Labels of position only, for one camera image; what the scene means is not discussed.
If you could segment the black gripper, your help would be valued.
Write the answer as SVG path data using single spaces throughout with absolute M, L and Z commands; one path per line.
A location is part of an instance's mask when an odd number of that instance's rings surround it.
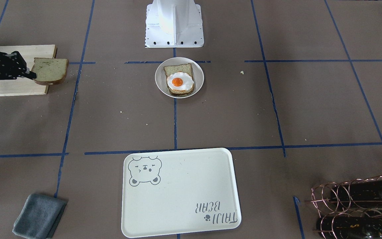
M 15 80 L 17 78 L 36 79 L 36 73 L 30 71 L 26 61 L 18 51 L 6 54 L 0 52 L 0 80 Z

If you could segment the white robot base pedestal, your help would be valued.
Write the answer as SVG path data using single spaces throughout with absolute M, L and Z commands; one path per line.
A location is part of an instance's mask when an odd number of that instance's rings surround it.
M 201 6 L 193 0 L 154 0 L 145 23 L 145 47 L 204 46 Z

